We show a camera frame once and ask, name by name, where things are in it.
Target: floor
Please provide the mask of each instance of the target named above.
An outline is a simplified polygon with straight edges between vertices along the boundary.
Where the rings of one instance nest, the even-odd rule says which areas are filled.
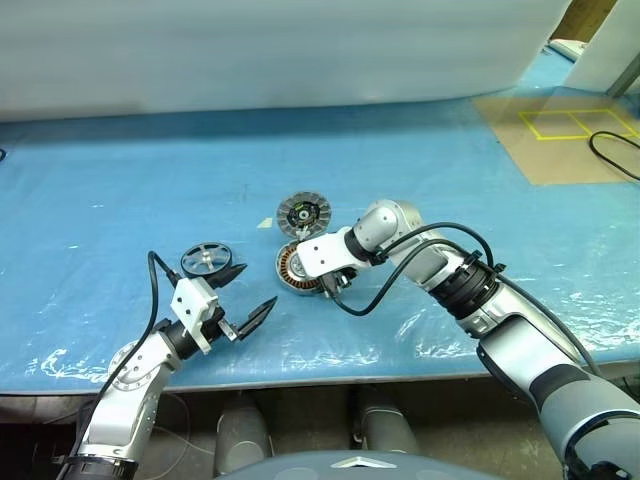
[[[637,380],[631,379],[630,387],[637,393]],[[265,416],[276,454],[285,454],[350,448],[347,406],[352,388],[333,385],[249,393]],[[377,388],[388,393],[405,414],[426,456],[515,480],[562,478],[535,412],[492,378],[389,383]],[[210,479],[218,416],[225,401],[236,394],[184,393],[178,399],[164,395],[156,422],[161,428],[153,432],[136,480]],[[81,401],[82,397],[0,398],[0,422],[51,423]],[[5,441],[11,436],[6,435],[7,428],[0,426],[0,438]],[[46,451],[61,454],[69,448],[72,429],[69,425],[56,428],[61,439]],[[188,437],[198,448],[186,446],[167,431]],[[50,478],[34,476],[34,471],[29,478]]]

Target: metal hub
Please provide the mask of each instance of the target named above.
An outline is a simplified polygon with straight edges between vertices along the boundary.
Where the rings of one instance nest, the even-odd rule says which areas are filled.
[[[331,206],[319,193],[298,192],[278,206],[278,226],[286,235],[298,240],[324,232],[330,219]]]
[[[315,278],[307,277],[302,263],[296,252],[298,242],[285,245],[276,257],[276,273],[278,278],[290,289],[299,294],[309,294],[319,291],[320,282]]]
[[[231,265],[231,249],[221,243],[201,243],[182,255],[180,265],[189,278],[212,275]]]

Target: yellow tape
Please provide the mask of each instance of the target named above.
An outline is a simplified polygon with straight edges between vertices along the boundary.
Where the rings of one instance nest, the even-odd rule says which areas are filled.
[[[620,116],[611,110],[610,108],[575,108],[570,110],[532,110],[532,111],[521,111],[518,112],[518,117],[520,120],[524,122],[524,124],[529,127],[529,130],[535,135],[536,140],[585,140],[588,139],[593,132],[587,127],[579,118],[577,118],[575,113],[608,113],[611,115],[618,123],[620,123],[629,133],[621,133],[622,137],[640,137],[640,134],[627,122],[625,122]],[[542,135],[538,129],[535,127],[533,122],[529,120],[528,115],[567,115],[571,118],[576,125],[578,125],[582,130],[586,132],[586,135]]]

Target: black cable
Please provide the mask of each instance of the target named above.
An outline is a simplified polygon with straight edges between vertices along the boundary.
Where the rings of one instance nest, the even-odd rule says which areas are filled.
[[[348,307],[344,303],[342,303],[342,301],[337,297],[337,295],[335,293],[332,293],[331,291],[329,291],[329,294],[330,294],[331,298],[333,299],[333,301],[335,302],[335,304],[338,305],[345,312],[350,313],[351,315],[358,316],[358,317],[367,315],[368,313],[370,313],[378,305],[378,303],[380,303],[380,300],[382,300],[382,297],[384,297],[384,295],[387,293],[387,291],[391,288],[393,283],[400,276],[402,271],[407,267],[409,262],[411,262],[411,260],[413,260],[418,255],[418,253],[420,253],[425,248],[428,248],[428,247],[431,247],[431,246],[437,245],[437,244],[447,245],[449,247],[455,248],[456,250],[458,250],[458,252],[460,252],[464,256],[468,255],[468,253],[465,250],[463,250],[459,245],[457,245],[456,243],[450,242],[449,240],[444,240],[444,239],[429,240],[427,242],[424,242],[424,243],[418,245],[416,248],[414,248],[411,251],[411,253],[409,253],[402,260],[402,262],[400,262],[400,264],[396,267],[396,269],[393,271],[393,273],[389,276],[387,281],[384,283],[384,285],[382,286],[382,288],[380,289],[378,294],[373,298],[371,303],[369,305],[367,305],[367,307],[365,307],[364,309],[355,310],[355,309],[353,309],[351,307]],[[386,250],[389,250],[392,247],[393,247],[393,244],[391,244],[389,247],[387,247]],[[498,280],[500,280],[502,283],[504,283],[505,285],[508,285],[509,287],[511,287],[516,292],[518,292],[526,300],[528,300],[532,305],[534,305],[538,310],[540,310],[540,312],[542,312],[542,314],[546,315],[549,318],[549,320],[551,320],[556,325],[556,327],[558,327],[558,329],[565,335],[565,337],[576,347],[578,352],[580,352],[580,355],[582,355],[582,357],[584,358],[585,362],[589,366],[589,369],[595,375],[597,375],[599,377],[602,376],[602,372],[601,372],[600,368],[598,367],[598,365],[596,365],[596,363],[593,360],[593,357],[591,356],[589,351],[584,347],[584,345],[582,345],[580,340],[571,332],[571,330],[569,330],[569,327],[567,327],[562,322],[562,320],[560,320],[551,310],[549,310],[547,307],[545,307],[533,295],[531,295],[529,292],[524,290],[518,284],[514,283],[513,281],[511,281],[507,277],[501,275],[500,273],[497,273],[496,278]]]
[[[593,135],[591,135],[589,137],[589,148],[591,149],[591,151],[596,154],[596,156],[600,157],[602,160],[604,160],[605,162],[607,162],[609,165],[611,165],[613,168],[617,168],[618,170],[620,170],[622,173],[624,173],[625,175],[630,176],[631,178],[633,178],[634,180],[638,180],[640,181],[640,175],[637,175],[635,173],[630,172],[629,170],[627,170],[626,168],[624,168],[622,165],[614,162],[613,160],[611,160],[609,157],[607,157],[604,153],[600,152],[596,146],[594,145],[594,139],[596,138],[596,136],[598,135],[609,135],[612,137],[617,138],[618,140],[622,140],[623,142],[627,142],[629,145],[633,145],[636,148],[640,148],[640,144],[637,144],[636,142],[629,140],[628,138],[623,137],[622,135],[618,135],[617,133],[613,133],[613,132],[608,132],[606,130],[600,130],[599,132],[594,133]]]
[[[111,386],[113,381],[118,377],[118,375],[120,374],[120,371],[122,370],[122,367],[124,367],[127,364],[127,362],[131,360],[131,358],[133,358],[133,356],[140,349],[142,344],[145,342],[145,340],[151,333],[151,330],[153,330],[153,326],[156,323],[156,317],[158,316],[158,275],[156,273],[156,265],[155,265],[156,262],[165,271],[165,273],[167,273],[167,276],[169,276],[169,272],[175,273],[167,266],[166,263],[162,261],[162,259],[158,256],[156,252],[150,251],[147,254],[147,263],[149,266],[149,280],[151,283],[151,314],[149,315],[149,321],[147,322],[147,326],[144,329],[144,332],[142,333],[142,336],[140,337],[138,342],[131,349],[131,351],[127,353],[127,355],[125,355],[125,357],[118,364],[118,366],[111,373],[111,375],[109,375],[109,377],[107,378],[107,381],[104,382],[104,385],[102,385],[102,388],[93,399],[89,413],[84,418],[84,421],[82,422],[82,426],[80,427],[80,430],[79,430],[79,434],[76,435],[76,441],[74,442],[73,447],[71,447],[71,452],[69,452],[69,457],[74,457],[77,455],[78,449],[80,448],[80,444],[82,443],[82,439],[85,433],[87,432],[89,423],[91,422],[91,417],[95,413],[96,408],[98,407],[98,403],[100,403],[100,400],[104,396],[105,392]],[[68,469],[69,469],[69,464],[65,463],[60,469],[60,472],[58,473],[56,480],[62,480],[66,475]]]
[[[526,300],[528,300],[532,305],[534,305],[538,310],[540,310],[545,316],[547,316],[549,320],[551,320],[555,324],[555,326],[558,327],[558,329],[564,334],[564,336],[567,337],[567,339],[571,343],[573,343],[573,345],[576,347],[578,352],[580,352],[580,355],[582,355],[582,358],[584,358],[584,361],[589,366],[589,369],[591,370],[591,372],[593,372],[594,375],[602,377],[602,371],[600,370],[600,367],[596,365],[596,362],[593,360],[593,357],[591,356],[589,351],[584,347],[584,345],[582,345],[580,340],[578,340],[578,337],[576,337],[573,334],[573,332],[569,330],[569,327],[567,327],[564,324],[564,322],[556,316],[555,313],[553,313],[551,310],[545,307],[533,295],[531,295],[525,289],[520,287],[517,283],[513,282],[512,280],[508,279],[507,277],[501,274],[498,274],[497,278],[502,283],[510,286],[513,290],[515,290],[520,295],[522,295]]]
[[[422,227],[416,228],[415,230],[400,237],[398,240],[393,242],[391,245],[389,245],[387,248],[382,250],[380,253],[382,256],[387,256],[391,250],[396,248],[401,243],[406,242],[407,240],[415,237],[416,235],[419,235],[424,232],[428,232],[429,230],[435,230],[437,228],[453,228],[455,230],[460,230],[461,232],[464,232],[467,235],[473,237],[484,250],[484,254],[487,257],[487,265],[489,265],[490,268],[494,267],[493,252],[491,251],[491,247],[489,246],[489,243],[484,238],[482,238],[482,235],[480,235],[475,230],[472,230],[471,228],[467,227],[466,225],[462,225],[460,223],[453,223],[453,222],[430,223],[429,225],[424,225]]]
[[[92,398],[85,400],[84,402],[82,402],[78,410],[76,410],[76,438],[78,438],[78,436],[80,435],[80,429],[82,428],[82,425],[84,425],[84,411],[91,406],[92,402]]]
[[[355,310],[355,309],[353,309],[351,307],[348,307],[344,303],[342,303],[342,301],[338,298],[338,296],[336,295],[335,292],[332,293],[331,290],[326,288],[326,286],[324,284],[324,281],[322,280],[322,277],[320,277],[320,283],[322,284],[323,288],[326,291],[329,292],[329,295],[331,296],[331,298],[333,299],[335,304],[338,305],[342,310],[344,310],[347,313],[350,313],[351,315],[355,315],[357,317],[362,317],[362,316],[367,315],[368,313],[370,313],[374,308],[376,308],[378,306],[378,304],[380,303],[380,300],[382,300],[382,298],[386,295],[387,291],[391,288],[393,283],[398,279],[398,277],[400,276],[402,271],[405,268],[407,268],[407,265],[409,265],[411,260],[413,260],[416,257],[416,255],[418,255],[425,248],[429,248],[429,247],[432,247],[434,245],[447,245],[449,247],[455,248],[456,250],[458,250],[464,256],[469,255],[458,244],[453,243],[452,241],[446,240],[444,238],[436,238],[436,239],[427,240],[426,242],[421,243],[416,248],[411,250],[411,253],[409,253],[409,255],[404,257],[402,262],[400,262],[398,264],[398,266],[393,271],[393,273],[391,275],[389,275],[389,278],[387,279],[387,281],[384,282],[384,285],[378,291],[377,295],[373,298],[373,300],[371,300],[371,303],[369,303],[369,305],[367,305],[362,310]]]
[[[622,377],[622,383],[624,383],[624,386],[627,389],[627,393],[631,398],[633,398],[636,401],[640,400],[640,396],[637,393],[634,393],[633,389],[629,386],[629,382],[627,382],[626,377]]]

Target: silver arm segment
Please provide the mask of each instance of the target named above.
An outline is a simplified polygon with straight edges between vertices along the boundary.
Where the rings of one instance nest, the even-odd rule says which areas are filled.
[[[298,256],[314,277],[370,268],[380,263],[376,252],[423,225],[415,207],[379,200],[353,228],[332,234],[331,242],[322,235],[298,245]],[[437,238],[443,237],[433,230],[420,233],[388,257],[398,265],[420,244]],[[529,301],[497,280],[496,272],[477,257],[434,245],[417,254],[403,273],[447,308],[465,333],[479,339],[478,355],[489,372],[535,405],[569,477],[588,478],[594,469],[629,474],[619,478],[640,476],[640,405],[585,372],[575,346]]]
[[[96,406],[75,457],[68,459],[65,480],[130,480],[155,423],[158,400],[170,375],[183,360],[225,335],[242,340],[257,328],[277,297],[249,314],[241,327],[227,323],[218,296],[202,277],[180,279],[171,308],[180,319],[164,320],[122,367]],[[111,374],[134,348],[122,347],[109,365]]]

